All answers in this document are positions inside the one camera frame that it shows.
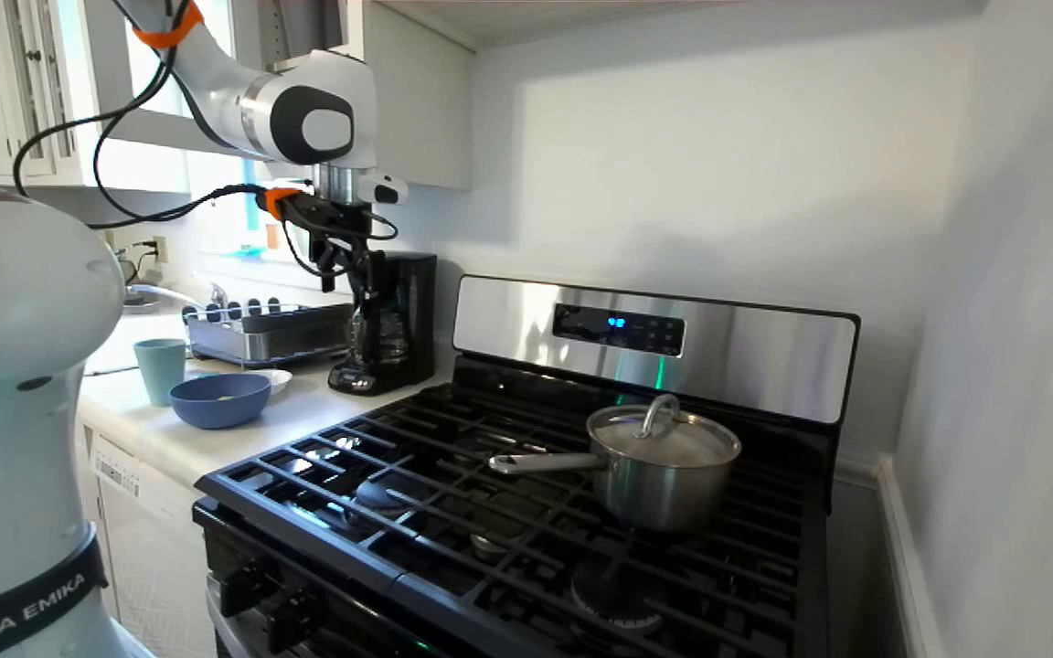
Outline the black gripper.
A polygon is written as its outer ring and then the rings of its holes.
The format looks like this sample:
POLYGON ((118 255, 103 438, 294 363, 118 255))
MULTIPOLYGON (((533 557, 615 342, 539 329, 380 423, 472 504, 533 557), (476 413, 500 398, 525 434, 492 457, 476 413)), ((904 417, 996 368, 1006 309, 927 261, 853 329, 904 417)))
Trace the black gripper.
POLYGON ((326 293, 336 288, 336 278, 346 278, 354 293, 375 288, 375 214, 370 205, 341 205, 307 190, 268 190, 268 214, 280 226, 298 226, 307 236, 307 255, 298 267, 321 283, 326 293))

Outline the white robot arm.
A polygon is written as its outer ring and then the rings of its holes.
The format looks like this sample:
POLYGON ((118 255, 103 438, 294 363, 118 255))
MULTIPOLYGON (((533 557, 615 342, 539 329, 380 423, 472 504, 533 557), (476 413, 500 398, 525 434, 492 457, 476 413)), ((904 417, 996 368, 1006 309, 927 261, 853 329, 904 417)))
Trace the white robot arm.
POLYGON ((357 300, 371 300, 371 197, 360 190, 380 143, 371 69, 336 50, 298 56, 280 72, 253 69, 214 43, 194 0, 112 4, 134 37, 173 64, 173 80, 212 143, 264 165, 316 173, 314 190, 259 187, 254 205, 314 238, 321 284, 343 275, 357 300))

